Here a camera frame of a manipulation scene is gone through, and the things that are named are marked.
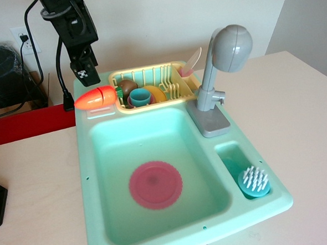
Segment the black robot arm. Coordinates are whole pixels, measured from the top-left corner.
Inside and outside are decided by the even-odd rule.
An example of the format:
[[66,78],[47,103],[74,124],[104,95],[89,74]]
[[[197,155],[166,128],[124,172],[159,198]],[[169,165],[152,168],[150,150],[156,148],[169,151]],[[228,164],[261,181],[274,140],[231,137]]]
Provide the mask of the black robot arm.
[[40,15],[50,21],[70,59],[70,67],[84,86],[100,83],[91,44],[99,40],[94,22],[83,0],[40,0]]

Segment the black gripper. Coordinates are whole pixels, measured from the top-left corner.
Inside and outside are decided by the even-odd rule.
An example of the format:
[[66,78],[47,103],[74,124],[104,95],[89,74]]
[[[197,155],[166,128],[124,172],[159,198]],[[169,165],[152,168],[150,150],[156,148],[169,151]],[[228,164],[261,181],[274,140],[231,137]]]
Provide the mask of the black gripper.
[[85,2],[71,0],[58,13],[43,8],[40,15],[51,22],[60,36],[76,78],[87,87],[99,84],[101,79],[95,69],[98,63],[91,48],[91,44],[98,40],[98,33]]

